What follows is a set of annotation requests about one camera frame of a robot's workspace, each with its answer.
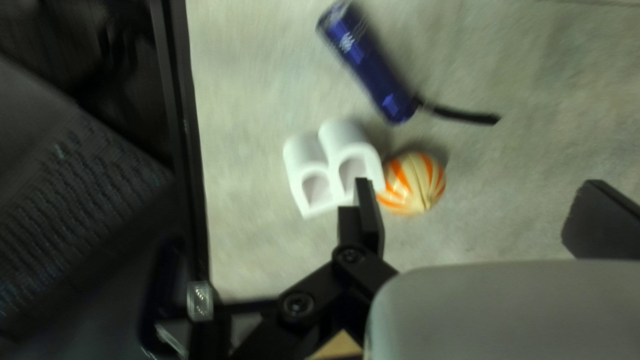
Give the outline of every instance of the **floor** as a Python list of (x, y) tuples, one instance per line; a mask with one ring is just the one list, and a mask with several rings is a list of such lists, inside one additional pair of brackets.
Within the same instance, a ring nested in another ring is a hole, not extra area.
[(277, 294), (329, 260), (334, 211), (303, 220), (282, 145), (332, 117), (360, 120), (388, 158), (446, 164), (429, 213), (385, 213), (385, 259), (422, 266), (564, 259), (576, 189), (603, 179), (640, 200), (640, 1), (360, 1), (418, 93), (503, 116), (421, 113), (389, 127), (314, 27), (330, 0), (187, 2), (211, 276), (224, 299)]

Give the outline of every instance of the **ball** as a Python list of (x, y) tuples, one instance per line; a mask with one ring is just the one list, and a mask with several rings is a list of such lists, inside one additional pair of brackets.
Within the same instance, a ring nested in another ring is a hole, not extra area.
[(385, 190), (376, 194), (378, 203), (397, 215), (418, 215), (440, 200), (444, 168), (427, 154), (409, 152), (385, 165), (385, 181)]

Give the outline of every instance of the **bolt head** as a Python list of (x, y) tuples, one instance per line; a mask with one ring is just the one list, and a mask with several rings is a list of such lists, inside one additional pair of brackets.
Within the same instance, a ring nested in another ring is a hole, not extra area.
[(314, 308), (314, 299), (307, 293), (292, 293), (284, 299), (284, 312), (286, 315), (301, 318)]
[(355, 264), (364, 258), (364, 254), (358, 249), (344, 249), (340, 258), (349, 264)]

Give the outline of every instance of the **white 3d-printed object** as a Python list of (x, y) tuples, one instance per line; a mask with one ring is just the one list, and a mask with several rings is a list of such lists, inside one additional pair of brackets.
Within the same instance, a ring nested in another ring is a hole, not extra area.
[(305, 218), (352, 205), (356, 177), (371, 180), (376, 192), (385, 188), (378, 152), (350, 120), (328, 120), (317, 133), (291, 137), (283, 156), (291, 193)]

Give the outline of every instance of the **dark fabric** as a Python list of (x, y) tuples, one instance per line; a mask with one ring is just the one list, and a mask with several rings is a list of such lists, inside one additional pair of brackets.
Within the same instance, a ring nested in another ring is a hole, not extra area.
[(155, 244), (3, 360), (145, 360), (136, 335)]
[(170, 226), (175, 198), (166, 168), (1, 58), (0, 95), (0, 336), (21, 339)]

